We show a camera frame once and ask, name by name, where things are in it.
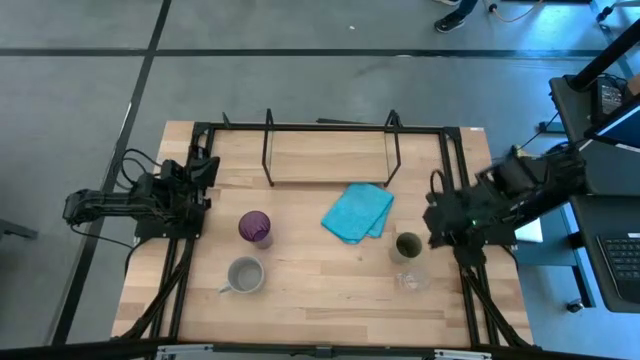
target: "shoe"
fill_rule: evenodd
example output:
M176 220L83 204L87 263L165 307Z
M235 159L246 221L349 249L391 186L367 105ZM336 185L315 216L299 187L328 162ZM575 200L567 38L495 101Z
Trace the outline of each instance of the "shoe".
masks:
M441 33L448 33L464 25L464 16L449 14L442 19L436 21L433 26L436 31Z
M458 6L458 4L460 4L460 0L434 0L434 1L441 2L449 6Z

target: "blue towel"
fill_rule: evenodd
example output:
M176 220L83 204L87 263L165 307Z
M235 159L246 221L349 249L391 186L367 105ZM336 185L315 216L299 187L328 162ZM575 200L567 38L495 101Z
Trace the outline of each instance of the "blue towel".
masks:
M351 184L322 219L322 225L347 244L365 235L380 237L393 195L371 184Z

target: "purple glass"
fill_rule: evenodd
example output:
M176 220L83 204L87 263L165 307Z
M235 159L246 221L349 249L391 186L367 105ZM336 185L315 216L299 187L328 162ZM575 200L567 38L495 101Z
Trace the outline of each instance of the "purple glass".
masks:
M273 244L269 234L271 221L262 211L249 211L238 223L238 231L243 239L252 243L258 249L266 249Z

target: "concrete floor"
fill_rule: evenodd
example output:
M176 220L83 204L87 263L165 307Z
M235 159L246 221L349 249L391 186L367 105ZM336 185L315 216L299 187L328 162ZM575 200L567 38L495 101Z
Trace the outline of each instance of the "concrete floor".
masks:
M145 48L160 5L5 0L0 48ZM528 6L503 2L500 10L514 17ZM431 0L181 0L171 6L160 48L599 50L607 44L587 5L544 5L514 24L497 22L479 5L464 28L436 34L432 22L450 10ZM617 34L638 16L620 9L606 23ZM640 70L639 56L630 55L632 69ZM405 124L485 127L492 155L500 156L555 113L548 79L576 73L587 61L156 58L129 144L155 155L165 121L220 121L222 111L238 122L262 121L270 107L282 122L381 123L393 108ZM6 237L0 243L1 348L49 341L80 243L61 219L64 198L99 187L141 63L140 57L0 57L0 218L40 231L33 242ZM617 66L610 71L620 74ZM541 136L528 149L542 152L560 140ZM103 235L130 241L132 229L131 221L109 220ZM109 337L125 256L124 249L99 245L70 341ZM595 309L567 314L564 302L578 296L570 269L522 267L520 275L538 345L640 357L634 326L640 315L610 313L600 298Z

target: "mug handle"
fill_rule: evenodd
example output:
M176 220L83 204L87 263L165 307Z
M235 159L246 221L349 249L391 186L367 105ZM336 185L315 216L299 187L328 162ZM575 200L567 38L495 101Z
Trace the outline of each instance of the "mug handle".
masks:
M229 283L227 282L227 283L225 283L221 288L219 288L219 289L218 289L218 294L225 293L225 292L227 292L227 291L229 291L229 290L231 290L231 289L232 289L232 288L231 288L231 284L229 284Z

